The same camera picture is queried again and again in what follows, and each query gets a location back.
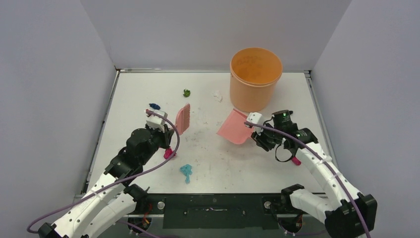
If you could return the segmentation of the pink plastic dustpan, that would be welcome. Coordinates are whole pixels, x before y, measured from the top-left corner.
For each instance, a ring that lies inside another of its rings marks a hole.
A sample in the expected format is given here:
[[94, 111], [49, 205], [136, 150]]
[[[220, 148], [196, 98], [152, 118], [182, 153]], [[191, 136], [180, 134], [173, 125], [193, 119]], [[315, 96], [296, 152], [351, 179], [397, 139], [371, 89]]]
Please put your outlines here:
[[245, 143], [253, 133], [253, 129], [245, 125], [246, 119], [247, 115], [233, 109], [217, 131], [217, 135], [236, 145]]

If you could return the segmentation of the orange plastic bucket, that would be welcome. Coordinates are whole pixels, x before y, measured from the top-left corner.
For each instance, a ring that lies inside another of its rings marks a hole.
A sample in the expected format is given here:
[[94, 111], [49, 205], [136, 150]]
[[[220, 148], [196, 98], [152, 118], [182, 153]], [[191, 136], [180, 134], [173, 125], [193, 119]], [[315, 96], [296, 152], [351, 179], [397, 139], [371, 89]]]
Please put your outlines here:
[[230, 62], [230, 101], [244, 112], [258, 112], [270, 102], [283, 73], [281, 59], [263, 48], [245, 48]]

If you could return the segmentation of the pink plastic hand brush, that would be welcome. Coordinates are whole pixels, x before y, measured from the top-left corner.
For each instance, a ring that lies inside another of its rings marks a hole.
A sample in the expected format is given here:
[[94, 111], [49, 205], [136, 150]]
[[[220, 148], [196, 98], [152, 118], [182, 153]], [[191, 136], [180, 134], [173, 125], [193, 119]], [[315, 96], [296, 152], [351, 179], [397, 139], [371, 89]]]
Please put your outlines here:
[[182, 135], [190, 127], [190, 112], [191, 105], [186, 104], [177, 113], [175, 119], [175, 127], [179, 135]]

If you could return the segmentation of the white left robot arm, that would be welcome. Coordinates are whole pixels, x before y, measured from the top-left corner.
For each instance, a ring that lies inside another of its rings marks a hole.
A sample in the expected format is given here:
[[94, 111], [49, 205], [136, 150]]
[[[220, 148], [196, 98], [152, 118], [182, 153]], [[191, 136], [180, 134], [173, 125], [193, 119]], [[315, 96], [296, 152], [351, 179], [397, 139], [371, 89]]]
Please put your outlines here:
[[136, 129], [126, 146], [111, 160], [84, 197], [53, 223], [37, 231], [41, 238], [96, 238], [123, 216], [143, 213], [147, 192], [133, 183], [143, 166], [159, 149], [170, 147], [174, 134], [167, 125]]

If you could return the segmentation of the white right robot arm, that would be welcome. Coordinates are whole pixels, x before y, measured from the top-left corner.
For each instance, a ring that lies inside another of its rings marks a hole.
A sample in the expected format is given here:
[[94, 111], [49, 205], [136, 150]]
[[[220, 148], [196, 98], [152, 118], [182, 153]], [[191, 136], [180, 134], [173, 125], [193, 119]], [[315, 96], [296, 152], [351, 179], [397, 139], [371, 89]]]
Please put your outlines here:
[[368, 238], [374, 228], [377, 201], [354, 187], [333, 164], [317, 137], [308, 128], [298, 128], [289, 110], [272, 114], [249, 113], [245, 125], [253, 128], [251, 138], [265, 151], [282, 146], [303, 164], [316, 180], [326, 198], [321, 198], [295, 184], [282, 189], [281, 209], [287, 213], [300, 210], [325, 225], [332, 238]]

